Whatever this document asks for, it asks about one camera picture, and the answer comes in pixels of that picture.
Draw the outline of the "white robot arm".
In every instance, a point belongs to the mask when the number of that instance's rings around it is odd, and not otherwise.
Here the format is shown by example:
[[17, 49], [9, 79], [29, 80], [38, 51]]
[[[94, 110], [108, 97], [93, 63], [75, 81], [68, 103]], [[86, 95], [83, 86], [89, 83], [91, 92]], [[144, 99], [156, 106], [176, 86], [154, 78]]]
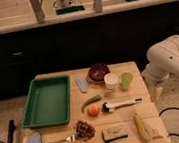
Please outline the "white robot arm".
[[167, 80], [170, 73], [179, 75], [179, 35], [171, 35], [152, 45], [146, 57], [148, 64], [142, 76], [148, 86]]

